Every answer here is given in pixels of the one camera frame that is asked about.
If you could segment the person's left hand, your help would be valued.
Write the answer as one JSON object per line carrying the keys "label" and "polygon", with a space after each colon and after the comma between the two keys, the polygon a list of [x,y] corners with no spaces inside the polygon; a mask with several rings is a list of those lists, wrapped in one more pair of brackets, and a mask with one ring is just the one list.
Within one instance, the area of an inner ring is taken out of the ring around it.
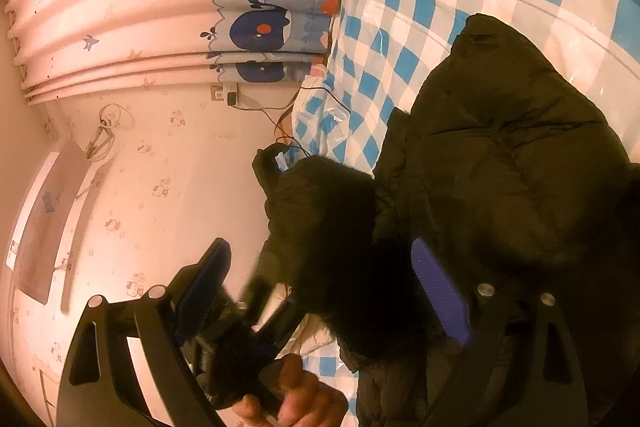
{"label": "person's left hand", "polygon": [[303,367],[295,353],[285,355],[269,366],[278,371],[278,387],[283,392],[276,415],[280,426],[330,427],[341,426],[348,411],[348,401],[337,389]]}

